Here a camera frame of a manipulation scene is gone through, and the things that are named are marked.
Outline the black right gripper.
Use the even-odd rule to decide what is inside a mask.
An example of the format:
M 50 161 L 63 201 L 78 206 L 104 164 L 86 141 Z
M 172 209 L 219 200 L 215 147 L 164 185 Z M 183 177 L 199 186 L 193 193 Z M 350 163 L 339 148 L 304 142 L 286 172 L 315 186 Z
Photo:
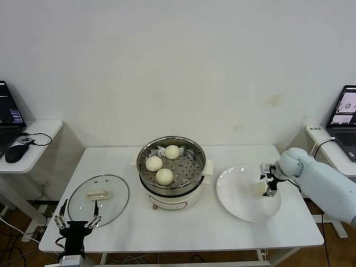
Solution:
M 272 173 L 268 173 L 267 175 L 267 188 L 266 188 L 266 192 L 263 193 L 263 196 L 265 197 L 274 197 L 277 190 L 278 190 L 278 182 L 279 179 L 277 179 L 274 174 Z

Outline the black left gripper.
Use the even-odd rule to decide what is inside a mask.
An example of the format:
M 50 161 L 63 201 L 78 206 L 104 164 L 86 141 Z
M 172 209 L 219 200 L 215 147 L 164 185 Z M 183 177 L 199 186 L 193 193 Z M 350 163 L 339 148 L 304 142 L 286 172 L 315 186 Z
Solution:
M 86 236 L 92 233 L 92 228 L 98 226 L 101 221 L 101 215 L 99 214 L 99 206 L 97 200 L 95 201 L 95 207 L 93 211 L 92 220 L 88 221 L 66 221 L 65 212 L 68 199 L 66 199 L 63 205 L 60 207 L 59 213 L 55 215 L 54 221 L 59 229 L 61 229 L 61 235 L 65 239 L 65 251 L 78 252 L 84 251 L 84 239 Z

